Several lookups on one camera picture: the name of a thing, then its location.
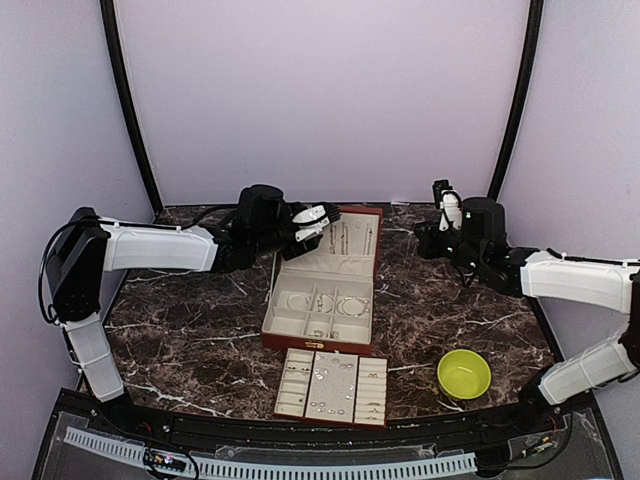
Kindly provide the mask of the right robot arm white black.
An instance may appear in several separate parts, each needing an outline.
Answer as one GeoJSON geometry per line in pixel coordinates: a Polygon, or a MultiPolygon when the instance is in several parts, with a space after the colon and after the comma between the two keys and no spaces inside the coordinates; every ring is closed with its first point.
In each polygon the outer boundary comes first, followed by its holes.
{"type": "Polygon", "coordinates": [[[415,226],[417,253],[443,258],[507,296],[554,298],[617,311],[628,318],[618,333],[536,374],[519,393],[510,424],[534,432],[549,406],[639,373],[639,263],[572,256],[551,248],[512,247],[505,210],[486,197],[460,198],[451,187],[434,195],[438,222],[415,226]]]}

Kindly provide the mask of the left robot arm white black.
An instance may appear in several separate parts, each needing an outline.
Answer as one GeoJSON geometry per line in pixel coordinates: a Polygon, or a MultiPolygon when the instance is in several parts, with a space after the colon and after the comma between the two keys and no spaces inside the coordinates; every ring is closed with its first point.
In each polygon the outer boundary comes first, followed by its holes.
{"type": "Polygon", "coordinates": [[[105,274],[130,270],[230,274],[263,255],[295,259],[318,248],[324,230],[340,218],[331,203],[288,202],[275,186],[244,188],[212,225],[210,207],[182,225],[121,221],[77,209],[48,240],[41,257],[37,296],[43,320],[59,326],[71,357],[94,398],[105,403],[103,421],[120,436],[141,427],[140,412],[121,397],[126,389],[101,315],[105,274]]]}

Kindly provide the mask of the red jewelry box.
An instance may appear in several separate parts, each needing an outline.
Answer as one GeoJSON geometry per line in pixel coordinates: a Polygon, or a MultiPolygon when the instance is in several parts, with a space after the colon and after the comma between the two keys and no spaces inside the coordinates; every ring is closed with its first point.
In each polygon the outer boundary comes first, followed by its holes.
{"type": "Polygon", "coordinates": [[[275,256],[261,328],[264,347],[358,355],[372,352],[374,283],[383,210],[342,206],[340,211],[340,220],[323,229],[316,250],[290,261],[280,254],[275,256]],[[307,311],[287,307],[293,293],[309,297],[307,311]],[[370,313],[361,317],[337,314],[338,300],[345,296],[370,299],[370,313]]]}

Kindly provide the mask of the red jewelry tray insert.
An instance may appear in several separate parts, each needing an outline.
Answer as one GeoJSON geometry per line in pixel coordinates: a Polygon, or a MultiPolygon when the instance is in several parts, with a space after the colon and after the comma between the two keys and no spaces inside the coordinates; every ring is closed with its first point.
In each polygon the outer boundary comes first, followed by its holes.
{"type": "Polygon", "coordinates": [[[274,414],[295,420],[382,428],[388,362],[339,352],[289,349],[274,414]]]}

